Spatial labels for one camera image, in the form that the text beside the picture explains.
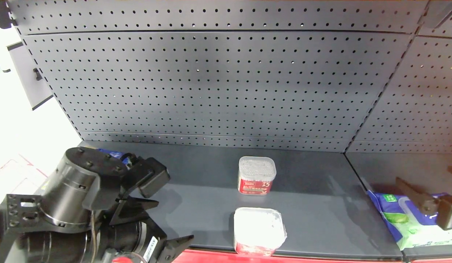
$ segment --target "pegboard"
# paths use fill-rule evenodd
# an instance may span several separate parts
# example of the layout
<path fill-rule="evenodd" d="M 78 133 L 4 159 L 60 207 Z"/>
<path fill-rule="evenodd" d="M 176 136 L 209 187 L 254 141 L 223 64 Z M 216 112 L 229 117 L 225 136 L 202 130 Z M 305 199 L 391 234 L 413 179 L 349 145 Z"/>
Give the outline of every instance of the pegboard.
<path fill-rule="evenodd" d="M 22 35 L 123 30 L 411 33 L 427 1 L 9 0 Z"/>
<path fill-rule="evenodd" d="M 388 145 L 452 153 L 452 39 L 415 38 L 349 151 L 383 152 Z"/>
<path fill-rule="evenodd" d="M 298 151 L 342 152 L 347 140 L 319 140 L 302 138 L 261 138 L 243 136 L 199 136 L 146 133 L 82 132 L 86 140 L 136 142 L 172 145 L 199 145 L 233 148 L 263 148 Z"/>
<path fill-rule="evenodd" d="M 338 140 L 333 151 L 342 152 L 409 36 L 100 32 L 24 40 L 84 139 L 101 132 L 279 138 L 277 146 L 282 138 Z"/>

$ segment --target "clear plastic box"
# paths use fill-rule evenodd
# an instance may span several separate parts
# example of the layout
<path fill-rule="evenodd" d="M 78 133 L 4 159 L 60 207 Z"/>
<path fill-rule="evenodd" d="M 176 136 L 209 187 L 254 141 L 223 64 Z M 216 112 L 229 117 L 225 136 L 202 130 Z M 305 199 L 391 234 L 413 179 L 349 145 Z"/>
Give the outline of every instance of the clear plastic box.
<path fill-rule="evenodd" d="M 275 162 L 271 158 L 243 156 L 239 160 L 237 189 L 245 195 L 266 195 L 275 176 Z"/>
<path fill-rule="evenodd" d="M 234 249 L 238 254 L 271 256 L 287 234 L 281 213 L 274 209 L 240 207 L 234 213 Z"/>

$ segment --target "wet wipes package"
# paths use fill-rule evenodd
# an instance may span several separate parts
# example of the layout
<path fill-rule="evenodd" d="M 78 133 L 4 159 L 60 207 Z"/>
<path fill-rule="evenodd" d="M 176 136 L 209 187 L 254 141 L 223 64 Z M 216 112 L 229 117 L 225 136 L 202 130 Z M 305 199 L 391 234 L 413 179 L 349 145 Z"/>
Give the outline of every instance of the wet wipes package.
<path fill-rule="evenodd" d="M 120 159 L 122 157 L 122 155 L 125 154 L 125 153 L 111 151 L 111 150 L 106 150 L 106 149 L 101 149 L 101 148 L 98 148 L 98 151 L 103 152 L 103 153 L 109 153 L 112 157 L 118 158 L 118 159 Z M 124 164 L 128 164 L 129 163 L 129 159 L 128 158 L 124 158 L 124 160 L 122 160 L 122 162 Z"/>
<path fill-rule="evenodd" d="M 436 224 L 437 214 L 424 215 L 407 196 L 368 195 L 383 217 L 400 250 L 438 245 L 452 245 L 452 229 L 444 231 Z"/>

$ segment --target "store shelf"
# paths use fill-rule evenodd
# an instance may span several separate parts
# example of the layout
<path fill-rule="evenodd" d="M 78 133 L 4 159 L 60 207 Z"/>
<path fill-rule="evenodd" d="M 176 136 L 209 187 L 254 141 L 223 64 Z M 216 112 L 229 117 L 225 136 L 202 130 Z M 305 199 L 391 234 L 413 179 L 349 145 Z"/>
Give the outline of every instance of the store shelf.
<path fill-rule="evenodd" d="M 402 194 L 395 186 L 397 176 L 428 193 L 452 194 L 452 155 L 417 155 L 393 153 L 347 153 L 350 163 L 368 188 L 378 193 Z M 403 253 L 410 259 L 451 258 L 451 246 L 408 248 Z"/>
<path fill-rule="evenodd" d="M 339 153 L 84 141 L 81 146 L 155 157 L 171 181 L 153 199 L 151 217 L 169 238 L 195 235 L 193 246 L 233 250 L 238 207 L 278 210 L 288 238 L 278 255 L 400 259 L 402 254 L 361 184 Z M 241 156 L 268 156 L 278 174 L 267 196 L 238 193 Z"/>

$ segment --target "white wall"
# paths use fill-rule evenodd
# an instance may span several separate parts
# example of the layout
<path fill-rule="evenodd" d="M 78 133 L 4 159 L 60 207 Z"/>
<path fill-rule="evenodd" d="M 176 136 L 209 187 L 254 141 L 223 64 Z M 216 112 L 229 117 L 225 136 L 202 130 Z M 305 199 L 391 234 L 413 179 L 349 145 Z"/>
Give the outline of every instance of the white wall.
<path fill-rule="evenodd" d="M 0 28 L 0 68 L 2 70 L 14 68 L 7 46 L 20 41 L 19 34 L 14 27 L 8 29 Z"/>

